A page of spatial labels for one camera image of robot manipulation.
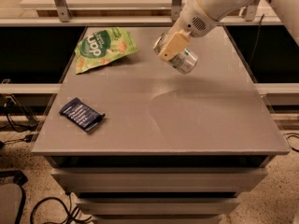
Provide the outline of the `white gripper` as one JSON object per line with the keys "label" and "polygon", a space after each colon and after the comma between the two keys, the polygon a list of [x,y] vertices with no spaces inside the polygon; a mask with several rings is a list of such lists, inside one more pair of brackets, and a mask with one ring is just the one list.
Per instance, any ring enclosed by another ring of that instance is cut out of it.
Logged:
{"label": "white gripper", "polygon": [[169,61],[190,45],[189,36],[202,37],[213,30],[220,20],[219,4],[220,0],[189,0],[163,37],[158,57]]}

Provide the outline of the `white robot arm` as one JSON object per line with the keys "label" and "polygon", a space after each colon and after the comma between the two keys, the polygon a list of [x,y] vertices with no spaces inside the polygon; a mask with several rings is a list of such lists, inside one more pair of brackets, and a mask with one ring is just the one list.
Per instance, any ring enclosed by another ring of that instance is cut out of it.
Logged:
{"label": "white robot arm", "polygon": [[[188,0],[172,28],[154,45],[158,56],[170,61],[190,45],[191,37],[202,37],[231,12],[255,0]],[[299,0],[265,0],[299,45]]]}

